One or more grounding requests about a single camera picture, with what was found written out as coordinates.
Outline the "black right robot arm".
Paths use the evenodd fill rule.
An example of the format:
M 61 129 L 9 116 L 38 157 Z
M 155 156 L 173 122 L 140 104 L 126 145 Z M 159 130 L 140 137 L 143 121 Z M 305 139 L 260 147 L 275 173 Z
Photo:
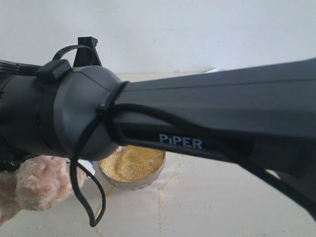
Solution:
M 0 159 L 136 145 L 236 163 L 316 213 L 316 61 L 140 82 L 52 60 L 0 77 Z

